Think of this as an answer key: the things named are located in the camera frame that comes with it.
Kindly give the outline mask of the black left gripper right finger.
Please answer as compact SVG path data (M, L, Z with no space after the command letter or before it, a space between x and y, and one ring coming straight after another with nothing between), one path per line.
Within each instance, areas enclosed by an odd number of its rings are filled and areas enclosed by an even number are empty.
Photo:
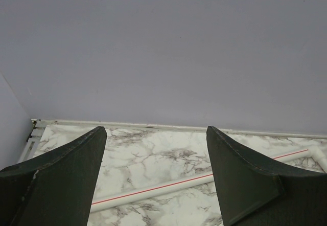
M326 174L252 150L219 129L206 131L224 225L326 225Z

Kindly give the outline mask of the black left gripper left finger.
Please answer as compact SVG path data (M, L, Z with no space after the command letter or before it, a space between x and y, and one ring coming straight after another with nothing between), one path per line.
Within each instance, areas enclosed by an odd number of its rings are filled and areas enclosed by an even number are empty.
M87 225L107 133L77 139L1 170L1 225Z

